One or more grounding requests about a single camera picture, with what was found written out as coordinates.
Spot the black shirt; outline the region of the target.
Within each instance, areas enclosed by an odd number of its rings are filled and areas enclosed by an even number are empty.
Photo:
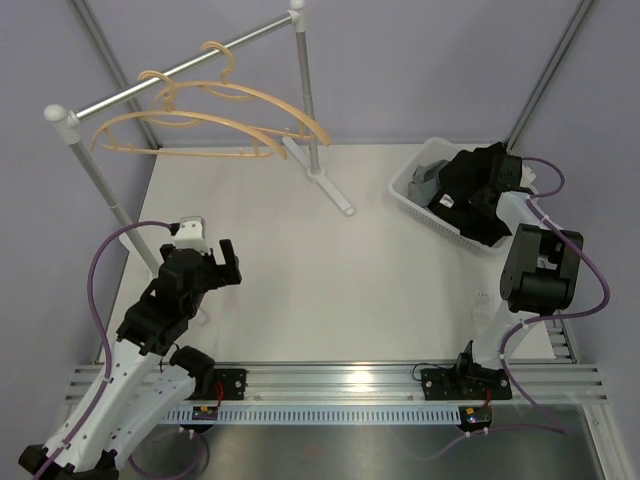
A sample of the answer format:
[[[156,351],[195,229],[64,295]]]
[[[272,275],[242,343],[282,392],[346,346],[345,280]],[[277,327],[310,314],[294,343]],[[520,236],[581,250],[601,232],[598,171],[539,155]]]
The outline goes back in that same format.
[[[477,215],[469,208],[468,199],[483,185],[494,185],[502,193],[507,184],[497,180],[494,161],[506,155],[502,143],[462,150],[440,171],[440,189],[428,205],[437,217],[457,228],[469,239],[493,246],[512,233],[495,215]]]

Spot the grey button shirt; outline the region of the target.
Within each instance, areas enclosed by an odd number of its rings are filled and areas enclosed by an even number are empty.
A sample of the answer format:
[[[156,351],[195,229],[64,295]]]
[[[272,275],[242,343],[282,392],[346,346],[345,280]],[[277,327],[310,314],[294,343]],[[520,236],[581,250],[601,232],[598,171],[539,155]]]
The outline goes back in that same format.
[[[448,164],[439,160],[428,165],[418,165],[408,183],[407,198],[421,208],[427,208],[440,189],[440,171]]]

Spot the wooden hanger front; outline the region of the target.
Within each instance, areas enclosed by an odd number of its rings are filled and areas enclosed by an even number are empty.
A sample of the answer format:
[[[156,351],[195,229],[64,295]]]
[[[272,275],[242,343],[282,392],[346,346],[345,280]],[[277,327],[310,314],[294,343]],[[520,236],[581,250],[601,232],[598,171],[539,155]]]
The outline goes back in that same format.
[[[237,153],[213,154],[213,157],[263,158],[270,156],[273,153],[277,153],[285,159],[287,154],[284,152],[283,148],[276,145],[274,135],[309,142],[312,140],[319,140],[325,146],[329,146],[331,144],[331,136],[329,132],[309,114],[304,113],[284,100],[271,96],[267,93],[243,85],[230,83],[229,76],[233,73],[236,67],[235,57],[228,48],[215,41],[207,41],[203,43],[200,51],[207,52],[214,49],[221,51],[229,61],[228,67],[220,73],[220,81],[174,82],[173,80],[170,80],[168,76],[152,70],[143,71],[139,74],[139,80],[155,76],[166,83],[166,87],[154,97],[152,104],[153,107],[156,107],[159,99],[162,98],[162,108],[160,110],[153,109],[151,111],[151,114],[146,117],[146,121],[148,123],[168,128],[193,128],[202,122],[217,123],[241,131],[253,139],[254,152],[251,155],[246,155],[242,150],[239,150]],[[288,128],[285,128],[284,130],[277,130],[267,127],[253,126],[211,114],[177,110],[175,107],[175,101],[179,92],[189,88],[197,88],[209,95],[217,96],[229,101],[244,102],[262,100],[275,105],[297,120],[299,131],[295,133]]]

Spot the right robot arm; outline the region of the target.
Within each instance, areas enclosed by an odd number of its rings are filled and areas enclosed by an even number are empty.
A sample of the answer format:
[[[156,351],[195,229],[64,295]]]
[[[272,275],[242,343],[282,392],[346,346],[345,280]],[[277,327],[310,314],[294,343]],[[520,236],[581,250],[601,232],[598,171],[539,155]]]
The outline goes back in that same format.
[[[563,230],[538,209],[537,201],[554,196],[565,176],[549,192],[522,187],[502,192],[497,218],[513,229],[511,247],[499,279],[501,303],[482,333],[471,340],[448,371],[447,384],[463,399],[510,399],[515,386],[508,363],[529,330],[571,304],[577,285],[583,236]]]

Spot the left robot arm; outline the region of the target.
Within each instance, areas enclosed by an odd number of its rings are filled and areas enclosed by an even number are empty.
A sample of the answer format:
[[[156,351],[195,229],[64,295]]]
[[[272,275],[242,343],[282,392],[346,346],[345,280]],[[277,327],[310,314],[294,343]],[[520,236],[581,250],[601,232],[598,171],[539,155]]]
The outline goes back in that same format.
[[[170,410],[223,392],[214,359],[173,347],[206,293],[242,280],[232,242],[219,245],[222,264],[212,252],[162,246],[158,275],[126,311],[101,372],[59,430],[24,449],[24,470],[36,479],[116,479]]]

